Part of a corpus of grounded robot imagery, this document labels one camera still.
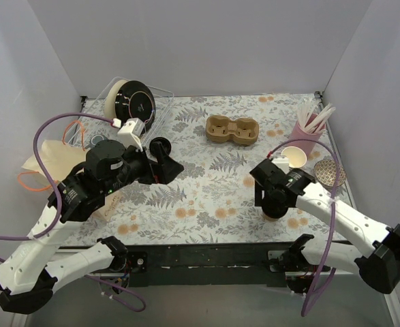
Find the black coffee cup lid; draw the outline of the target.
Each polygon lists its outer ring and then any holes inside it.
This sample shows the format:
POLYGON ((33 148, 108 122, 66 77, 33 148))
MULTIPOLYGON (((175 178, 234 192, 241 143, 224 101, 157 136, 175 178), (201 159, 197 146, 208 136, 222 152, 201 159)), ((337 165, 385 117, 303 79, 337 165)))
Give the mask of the black coffee cup lid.
POLYGON ((265 191, 261 207, 267 217, 271 219, 282 218, 288 211, 287 195, 279 189, 265 191))

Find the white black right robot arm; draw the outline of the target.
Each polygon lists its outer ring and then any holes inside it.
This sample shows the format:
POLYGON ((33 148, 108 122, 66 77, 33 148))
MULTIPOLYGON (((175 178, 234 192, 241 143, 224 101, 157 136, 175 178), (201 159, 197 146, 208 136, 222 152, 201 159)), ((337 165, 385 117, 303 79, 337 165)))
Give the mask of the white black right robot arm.
POLYGON ((265 159, 250 172, 255 184, 255 205, 273 219, 297 208, 328 224, 348 241, 327 245, 313 236, 298 238, 289 248, 291 265, 307 270, 329 266, 360 278, 374 290, 391 293, 400 282, 400 224, 390 227, 358 212, 331 194, 305 171, 284 172, 265 159))

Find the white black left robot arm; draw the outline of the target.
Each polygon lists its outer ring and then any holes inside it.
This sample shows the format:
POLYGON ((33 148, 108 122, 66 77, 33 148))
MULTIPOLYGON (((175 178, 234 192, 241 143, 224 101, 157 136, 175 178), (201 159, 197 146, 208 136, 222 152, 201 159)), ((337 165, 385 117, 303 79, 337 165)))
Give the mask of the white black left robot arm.
POLYGON ((55 188, 40 218, 15 252, 0 264, 0 307, 28 315, 41 309, 63 286, 89 273, 117 273, 129 259, 116 237, 100 238, 92 247, 52 260, 59 247, 106 197, 134 182, 171 183, 184 167, 173 160, 162 138, 150 150, 125 147, 116 140, 98 142, 55 188))

